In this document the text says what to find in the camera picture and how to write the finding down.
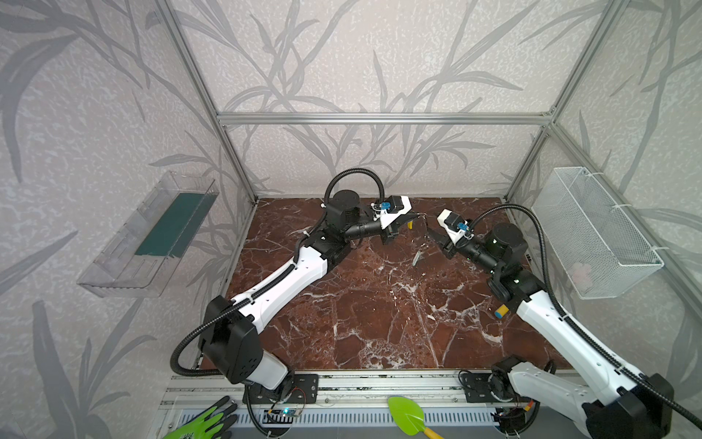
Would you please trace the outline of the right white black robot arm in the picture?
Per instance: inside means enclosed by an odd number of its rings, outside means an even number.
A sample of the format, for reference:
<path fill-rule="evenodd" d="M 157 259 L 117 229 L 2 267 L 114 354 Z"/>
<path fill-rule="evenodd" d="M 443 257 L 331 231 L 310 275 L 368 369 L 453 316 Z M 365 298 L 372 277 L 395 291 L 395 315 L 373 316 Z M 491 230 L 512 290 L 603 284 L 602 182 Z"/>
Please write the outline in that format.
<path fill-rule="evenodd" d="M 440 230 L 429 230 L 447 258 L 460 255 L 484 269 L 488 286 L 507 310 L 530 324 L 574 367 L 585 384 L 510 360 L 506 380 L 513 392 L 546 404 L 590 438 L 663 438 L 672 427 L 674 389 L 661 375 L 647 377 L 582 327 L 546 285 L 522 263 L 527 242 L 511 223 L 499 223 L 484 239 L 471 224 L 443 211 Z"/>

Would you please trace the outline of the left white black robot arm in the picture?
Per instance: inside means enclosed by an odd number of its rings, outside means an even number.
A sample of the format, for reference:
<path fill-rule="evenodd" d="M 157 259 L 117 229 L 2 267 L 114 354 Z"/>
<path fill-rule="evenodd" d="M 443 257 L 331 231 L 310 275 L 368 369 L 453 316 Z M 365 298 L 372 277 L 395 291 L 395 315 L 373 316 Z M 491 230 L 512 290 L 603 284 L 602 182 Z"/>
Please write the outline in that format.
<path fill-rule="evenodd" d="M 407 196 L 391 196 L 363 208 L 358 193 L 336 193 L 286 265 L 234 298 L 218 296 L 208 304 L 199 349 L 214 365 L 212 372 L 233 384 L 259 384 L 267 390 L 289 382 L 288 367 L 261 346 L 265 327 L 305 288 L 337 267 L 350 254 L 353 241 L 378 236 L 390 243 L 401 226 L 418 217 Z"/>

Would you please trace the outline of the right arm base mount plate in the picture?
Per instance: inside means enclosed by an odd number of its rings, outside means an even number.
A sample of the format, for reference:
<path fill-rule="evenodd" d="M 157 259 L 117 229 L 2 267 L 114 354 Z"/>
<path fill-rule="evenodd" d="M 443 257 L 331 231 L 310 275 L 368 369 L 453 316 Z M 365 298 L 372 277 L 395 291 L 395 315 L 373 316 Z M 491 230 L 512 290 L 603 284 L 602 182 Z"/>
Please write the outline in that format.
<path fill-rule="evenodd" d="M 459 371 L 459 384 L 463 388 L 466 402 L 486 404 L 519 404 L 519 395 L 514 391 L 506 375 L 493 372 Z"/>

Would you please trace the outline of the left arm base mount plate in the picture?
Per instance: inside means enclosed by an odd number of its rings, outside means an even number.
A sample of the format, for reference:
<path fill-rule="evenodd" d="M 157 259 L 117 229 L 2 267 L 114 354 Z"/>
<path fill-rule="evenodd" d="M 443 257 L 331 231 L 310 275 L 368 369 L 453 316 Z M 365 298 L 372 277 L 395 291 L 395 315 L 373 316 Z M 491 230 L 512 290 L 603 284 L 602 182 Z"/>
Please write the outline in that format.
<path fill-rule="evenodd" d="M 268 390 L 256 384 L 250 390 L 253 404 L 315 404 L 319 391 L 320 376 L 314 373 L 294 373 L 286 377 L 275 390 Z"/>

